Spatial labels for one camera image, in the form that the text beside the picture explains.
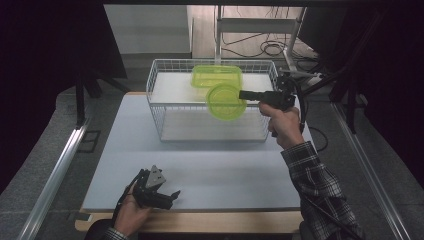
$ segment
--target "yellow-green lid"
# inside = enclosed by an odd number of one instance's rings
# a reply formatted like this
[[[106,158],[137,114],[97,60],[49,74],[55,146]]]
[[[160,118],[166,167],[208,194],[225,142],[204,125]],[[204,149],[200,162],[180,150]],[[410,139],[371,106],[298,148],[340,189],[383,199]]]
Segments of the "yellow-green lid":
[[[240,88],[229,84],[218,84],[209,89],[206,103],[212,116],[220,120],[235,120],[243,115],[247,103],[239,99]]]

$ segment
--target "left hand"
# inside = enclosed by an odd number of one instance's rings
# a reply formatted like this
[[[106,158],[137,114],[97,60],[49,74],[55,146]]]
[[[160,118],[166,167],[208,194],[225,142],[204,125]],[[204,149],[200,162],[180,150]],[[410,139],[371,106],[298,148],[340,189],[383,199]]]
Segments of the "left hand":
[[[137,232],[143,226],[152,211],[151,207],[143,206],[140,208],[138,206],[137,201],[132,195],[133,188],[134,185],[131,186],[127,197],[122,203],[114,226],[118,232],[127,237]]]

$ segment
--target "black curtain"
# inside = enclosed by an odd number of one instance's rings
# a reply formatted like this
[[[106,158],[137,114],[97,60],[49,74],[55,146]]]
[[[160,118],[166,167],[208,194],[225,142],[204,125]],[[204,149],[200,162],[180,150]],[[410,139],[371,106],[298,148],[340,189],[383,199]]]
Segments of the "black curtain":
[[[57,95],[93,69],[126,77],[103,5],[0,2],[1,191],[47,126]]]
[[[365,114],[424,187],[420,148],[424,134],[424,9],[395,3],[360,61],[360,92]]]

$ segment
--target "white table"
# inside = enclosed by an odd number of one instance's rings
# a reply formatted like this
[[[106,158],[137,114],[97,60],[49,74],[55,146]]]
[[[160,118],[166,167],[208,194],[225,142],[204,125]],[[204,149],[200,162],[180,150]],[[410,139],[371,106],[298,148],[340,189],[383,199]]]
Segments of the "white table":
[[[312,141],[308,128],[305,128],[304,137]],[[228,217],[233,213],[244,216],[246,213],[273,212],[269,213],[272,215],[289,211],[294,213],[295,224],[298,224],[301,220],[297,212],[299,196],[280,151],[272,137],[264,143],[161,142],[146,96],[127,94],[82,210],[112,212],[123,189],[139,170],[156,165],[167,179],[159,192],[169,195],[181,190],[172,209],[162,214],[176,213],[192,219],[193,215],[184,214],[226,213]]]

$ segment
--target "metal rail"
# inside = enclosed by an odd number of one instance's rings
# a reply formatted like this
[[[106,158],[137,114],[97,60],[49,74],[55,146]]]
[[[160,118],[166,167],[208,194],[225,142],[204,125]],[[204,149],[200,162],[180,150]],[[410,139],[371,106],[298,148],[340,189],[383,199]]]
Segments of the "metal rail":
[[[47,180],[46,185],[38,197],[38,200],[29,214],[17,239],[32,240],[37,236],[38,230],[40,229],[62,180],[68,171],[69,165],[72,162],[90,120],[91,118],[87,117],[81,128],[74,129],[72,131],[71,136],[56,163],[56,166]]]
[[[350,132],[349,127],[344,121],[345,116],[340,104],[331,103],[331,106],[396,239],[411,239],[396,206],[384,189],[383,184],[380,182],[358,137]]]

